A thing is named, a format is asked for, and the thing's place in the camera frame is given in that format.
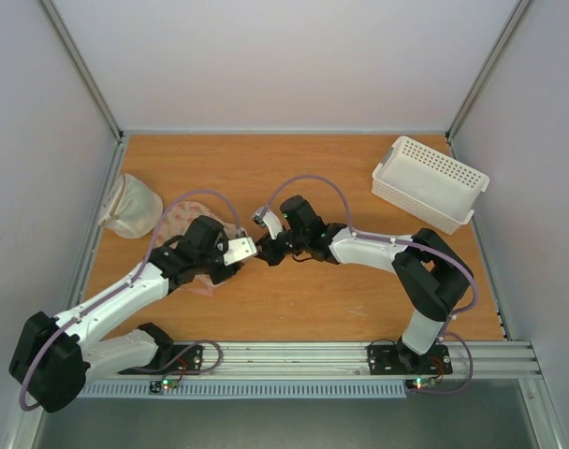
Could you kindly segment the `floral mesh laundry bag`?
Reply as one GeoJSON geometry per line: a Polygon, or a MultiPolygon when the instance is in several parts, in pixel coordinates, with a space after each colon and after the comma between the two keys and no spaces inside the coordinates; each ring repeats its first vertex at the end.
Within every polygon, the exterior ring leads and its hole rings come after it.
{"type": "MultiPolygon", "coordinates": [[[[223,221],[216,214],[212,213],[208,207],[199,202],[184,200],[174,206],[164,219],[159,234],[154,241],[154,246],[160,246],[170,238],[183,235],[191,223],[201,215],[209,216],[223,225],[229,239],[237,237],[237,228],[234,224],[223,221]]],[[[213,284],[209,275],[199,274],[191,283],[181,286],[181,289],[211,297],[215,290],[223,284],[223,282],[213,284]]]]}

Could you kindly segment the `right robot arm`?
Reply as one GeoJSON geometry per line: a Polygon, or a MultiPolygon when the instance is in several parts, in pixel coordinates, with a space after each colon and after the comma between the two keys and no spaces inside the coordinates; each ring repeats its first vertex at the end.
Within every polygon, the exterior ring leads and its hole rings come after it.
{"type": "Polygon", "coordinates": [[[413,236],[360,233],[348,224],[326,224],[302,196],[288,198],[280,207],[288,223],[269,208],[255,212],[253,221],[267,233],[255,245],[257,257],[270,266],[287,256],[333,265],[359,265],[394,273],[414,307],[408,326],[396,343],[401,365],[419,370],[430,362],[431,348],[441,336],[466,291],[474,291],[474,275],[433,230],[413,236]]]}

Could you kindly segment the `white perforated plastic basket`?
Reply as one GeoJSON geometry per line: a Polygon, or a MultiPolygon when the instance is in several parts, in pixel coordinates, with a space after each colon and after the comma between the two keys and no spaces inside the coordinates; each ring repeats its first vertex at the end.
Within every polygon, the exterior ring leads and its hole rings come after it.
{"type": "Polygon", "coordinates": [[[424,223],[454,234],[474,215],[489,176],[401,136],[372,172],[372,193],[424,223]]]}

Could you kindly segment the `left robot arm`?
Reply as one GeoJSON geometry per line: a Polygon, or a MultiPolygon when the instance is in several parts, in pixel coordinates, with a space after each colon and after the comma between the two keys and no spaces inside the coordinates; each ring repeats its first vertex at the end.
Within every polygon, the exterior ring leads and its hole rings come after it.
{"type": "Polygon", "coordinates": [[[207,275],[213,283],[229,280],[255,254],[244,231],[230,238],[219,221],[201,215],[184,234],[150,248],[141,263],[95,297],[53,316],[43,311],[32,315],[9,365],[21,385],[21,409],[58,412],[90,382],[124,370],[171,368],[179,357],[173,339],[159,326],[143,324],[114,339],[108,334],[197,275],[207,275]]]}

